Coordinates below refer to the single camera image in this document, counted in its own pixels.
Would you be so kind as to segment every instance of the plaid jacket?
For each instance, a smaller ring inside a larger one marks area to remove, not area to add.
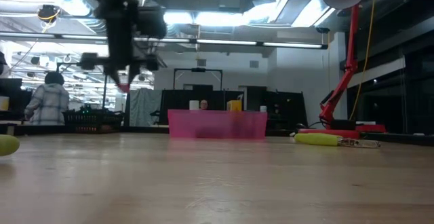
[[[69,93],[56,83],[40,85],[24,114],[32,125],[64,125],[62,112],[68,110]]]

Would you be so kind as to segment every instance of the yellow ball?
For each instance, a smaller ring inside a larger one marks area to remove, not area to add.
[[[0,135],[0,156],[15,153],[20,147],[20,141],[15,136]]]

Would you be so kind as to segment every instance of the pink plastic bin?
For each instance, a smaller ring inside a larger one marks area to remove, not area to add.
[[[267,113],[170,109],[172,138],[264,139]]]

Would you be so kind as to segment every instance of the table surface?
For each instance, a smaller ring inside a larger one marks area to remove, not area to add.
[[[165,134],[20,137],[1,223],[434,223],[434,148]]]

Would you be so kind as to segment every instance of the red robotic arm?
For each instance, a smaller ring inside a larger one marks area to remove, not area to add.
[[[351,8],[351,27],[349,33],[349,43],[348,43],[348,56],[347,62],[345,64],[345,74],[340,80],[337,88],[332,90],[327,97],[321,102],[321,114],[319,114],[319,119],[325,122],[326,128],[330,129],[330,122],[334,119],[333,112],[338,104],[343,92],[346,90],[348,83],[353,77],[357,70],[357,61],[354,59],[354,49],[355,49],[355,35],[358,29],[359,22],[359,5],[354,5]]]

